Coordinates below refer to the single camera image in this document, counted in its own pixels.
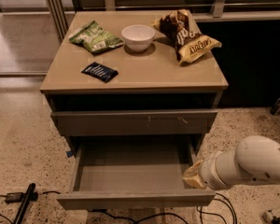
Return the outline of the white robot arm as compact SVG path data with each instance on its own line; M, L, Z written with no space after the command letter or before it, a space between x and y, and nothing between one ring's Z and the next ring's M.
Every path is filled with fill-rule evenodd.
M251 135L228 151L216 151L197 161L183 174L196 189L230 189L236 185L280 185L280 144Z

